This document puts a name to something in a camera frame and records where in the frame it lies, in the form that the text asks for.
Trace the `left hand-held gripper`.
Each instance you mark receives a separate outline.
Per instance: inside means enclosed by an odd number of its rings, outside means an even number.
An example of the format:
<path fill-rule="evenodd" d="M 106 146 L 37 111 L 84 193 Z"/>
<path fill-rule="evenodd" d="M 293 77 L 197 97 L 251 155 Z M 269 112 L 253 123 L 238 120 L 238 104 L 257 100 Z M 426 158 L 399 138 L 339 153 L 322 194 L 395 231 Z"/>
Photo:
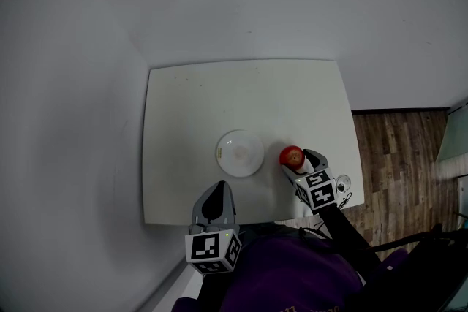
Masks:
<path fill-rule="evenodd" d="M 233 193 L 225 180 L 212 185 L 196 201 L 193 224 L 185 236 L 186 262 L 201 275 L 234 271 L 242 247 L 235 215 Z"/>

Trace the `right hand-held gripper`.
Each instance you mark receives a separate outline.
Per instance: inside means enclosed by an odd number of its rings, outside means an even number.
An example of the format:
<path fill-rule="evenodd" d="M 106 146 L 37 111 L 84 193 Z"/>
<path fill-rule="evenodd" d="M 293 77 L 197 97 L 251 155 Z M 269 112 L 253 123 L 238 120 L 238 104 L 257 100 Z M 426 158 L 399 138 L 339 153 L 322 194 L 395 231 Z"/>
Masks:
<path fill-rule="evenodd" d="M 295 187 L 299 200 L 311 212 L 318 212 L 336 203 L 336 180 L 324 155 L 306 148 L 303 149 L 303 154 L 308 161 L 303 163 L 298 172 L 286 164 L 282 164 L 281 168 Z"/>

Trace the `red apple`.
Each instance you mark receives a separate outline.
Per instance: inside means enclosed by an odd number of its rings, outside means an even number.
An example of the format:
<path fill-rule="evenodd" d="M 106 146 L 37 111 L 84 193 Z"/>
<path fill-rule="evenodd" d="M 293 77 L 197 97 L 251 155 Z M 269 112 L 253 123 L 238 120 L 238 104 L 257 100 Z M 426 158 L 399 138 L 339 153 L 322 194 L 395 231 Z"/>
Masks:
<path fill-rule="evenodd" d="M 279 163 L 292 170 L 299 170 L 305 162 L 303 150 L 296 145 L 284 148 L 279 154 Z"/>

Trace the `white plate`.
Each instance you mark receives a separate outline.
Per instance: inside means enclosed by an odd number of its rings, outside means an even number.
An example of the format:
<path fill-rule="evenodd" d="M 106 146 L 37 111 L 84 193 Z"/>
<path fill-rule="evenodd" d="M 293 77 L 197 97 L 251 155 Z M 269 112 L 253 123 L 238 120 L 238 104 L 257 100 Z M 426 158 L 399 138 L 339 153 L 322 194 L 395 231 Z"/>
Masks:
<path fill-rule="evenodd" d="M 246 178 L 263 165 L 265 150 L 261 139 L 247 130 L 234 130 L 220 138 L 216 145 L 219 167 L 235 178 Z"/>

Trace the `person's right forearm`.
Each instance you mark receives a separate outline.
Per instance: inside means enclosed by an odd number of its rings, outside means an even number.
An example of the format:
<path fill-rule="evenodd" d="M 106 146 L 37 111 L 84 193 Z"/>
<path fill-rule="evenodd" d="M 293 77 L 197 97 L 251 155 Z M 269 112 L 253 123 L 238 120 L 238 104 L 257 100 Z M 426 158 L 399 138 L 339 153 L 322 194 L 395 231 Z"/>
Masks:
<path fill-rule="evenodd" d="M 381 264 L 380 258 L 373 251 L 368 250 L 370 245 L 351 225 L 336 204 L 319 210 L 319 216 L 331 235 L 334 248 L 365 281 L 369 281 Z"/>

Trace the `person's left forearm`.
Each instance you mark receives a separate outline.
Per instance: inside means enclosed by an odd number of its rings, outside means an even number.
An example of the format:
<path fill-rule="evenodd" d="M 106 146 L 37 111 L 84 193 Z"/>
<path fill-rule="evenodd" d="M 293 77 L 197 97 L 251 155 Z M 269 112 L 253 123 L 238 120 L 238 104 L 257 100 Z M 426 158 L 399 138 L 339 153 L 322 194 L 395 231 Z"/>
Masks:
<path fill-rule="evenodd" d="M 219 312 L 233 273 L 204 275 L 197 301 L 202 312 Z"/>

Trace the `person's purple sweater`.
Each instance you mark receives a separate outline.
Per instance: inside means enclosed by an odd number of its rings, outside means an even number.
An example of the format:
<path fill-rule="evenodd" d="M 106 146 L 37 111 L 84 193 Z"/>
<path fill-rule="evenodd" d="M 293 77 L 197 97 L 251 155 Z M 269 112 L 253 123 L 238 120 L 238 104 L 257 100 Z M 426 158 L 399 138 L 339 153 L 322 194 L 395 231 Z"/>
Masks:
<path fill-rule="evenodd" d="M 366 284 L 338 254 L 313 251 L 298 237 L 269 235 L 241 250 L 219 312 L 344 312 Z M 171 312 L 202 312 L 197 298 Z"/>

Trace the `frosted glass partition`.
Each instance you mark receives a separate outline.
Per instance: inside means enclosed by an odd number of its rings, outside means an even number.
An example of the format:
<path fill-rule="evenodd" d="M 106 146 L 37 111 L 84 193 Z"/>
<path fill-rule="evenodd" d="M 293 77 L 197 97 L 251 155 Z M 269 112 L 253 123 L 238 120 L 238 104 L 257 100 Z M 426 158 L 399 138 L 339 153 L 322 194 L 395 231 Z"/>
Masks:
<path fill-rule="evenodd" d="M 468 105 L 448 115 L 437 161 L 452 159 L 465 153 L 468 153 Z"/>

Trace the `black bag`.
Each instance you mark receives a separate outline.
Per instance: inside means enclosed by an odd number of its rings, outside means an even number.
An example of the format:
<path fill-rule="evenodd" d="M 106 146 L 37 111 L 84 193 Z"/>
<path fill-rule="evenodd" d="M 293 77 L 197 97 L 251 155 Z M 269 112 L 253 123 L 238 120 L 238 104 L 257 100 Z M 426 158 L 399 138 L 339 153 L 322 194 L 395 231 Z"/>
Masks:
<path fill-rule="evenodd" d="M 418 244 L 389 255 L 344 312 L 442 312 L 468 279 L 468 229 L 440 226 L 409 237 Z"/>

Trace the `white cabinet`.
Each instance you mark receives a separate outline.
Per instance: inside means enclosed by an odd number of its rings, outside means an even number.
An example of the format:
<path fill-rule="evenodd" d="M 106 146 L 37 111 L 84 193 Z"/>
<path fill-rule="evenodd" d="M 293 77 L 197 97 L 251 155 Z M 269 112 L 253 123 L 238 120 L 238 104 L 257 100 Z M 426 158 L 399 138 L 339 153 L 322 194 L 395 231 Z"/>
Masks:
<path fill-rule="evenodd" d="M 459 228 L 468 227 L 468 175 L 457 179 L 458 184 L 458 208 L 456 211 Z"/>

